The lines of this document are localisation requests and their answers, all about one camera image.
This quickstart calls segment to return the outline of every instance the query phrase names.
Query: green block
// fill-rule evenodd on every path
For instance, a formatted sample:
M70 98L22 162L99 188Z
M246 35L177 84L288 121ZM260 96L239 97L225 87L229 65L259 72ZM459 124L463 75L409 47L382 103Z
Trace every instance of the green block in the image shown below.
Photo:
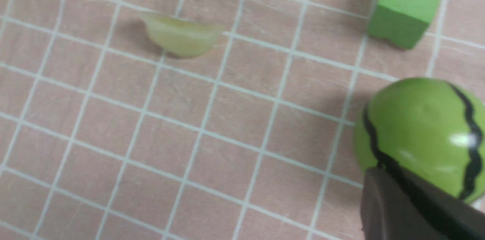
M412 49L433 21L440 0L379 0L367 33Z

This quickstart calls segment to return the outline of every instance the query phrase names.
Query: translucent piece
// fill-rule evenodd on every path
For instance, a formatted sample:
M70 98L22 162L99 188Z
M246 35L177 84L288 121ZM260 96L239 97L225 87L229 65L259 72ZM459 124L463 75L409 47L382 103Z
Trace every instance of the translucent piece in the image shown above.
M208 52L225 30L220 24L201 24L156 13L140 12L151 40L181 58Z

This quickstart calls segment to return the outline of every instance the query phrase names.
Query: wooden block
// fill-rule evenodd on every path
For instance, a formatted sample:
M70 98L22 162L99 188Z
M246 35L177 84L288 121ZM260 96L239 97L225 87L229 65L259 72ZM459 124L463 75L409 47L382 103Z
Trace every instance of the wooden block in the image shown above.
M367 33L412 49L433 21L440 0L379 0Z

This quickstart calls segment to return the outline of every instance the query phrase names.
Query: yellow-green object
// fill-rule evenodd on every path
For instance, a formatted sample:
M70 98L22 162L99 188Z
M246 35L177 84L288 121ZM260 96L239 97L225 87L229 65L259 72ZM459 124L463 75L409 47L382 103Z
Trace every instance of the yellow-green object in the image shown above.
M419 42L440 5L440 0L379 0L367 33L412 49Z
M371 99L355 126L354 148L364 171L377 165L377 147L470 203L485 193L484 128L485 106L472 93L440 79L410 78Z
M142 11L151 40L179 57L196 57L208 52L225 30L220 24L201 24L175 19L156 12Z

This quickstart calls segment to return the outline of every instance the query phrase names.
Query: toy watermelon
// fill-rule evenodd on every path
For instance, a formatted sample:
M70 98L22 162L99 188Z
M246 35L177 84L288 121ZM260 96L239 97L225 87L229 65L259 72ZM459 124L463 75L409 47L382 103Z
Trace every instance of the toy watermelon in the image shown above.
M485 193L485 106L447 81L409 78L379 91L354 132L365 171L381 151L400 166L471 203Z

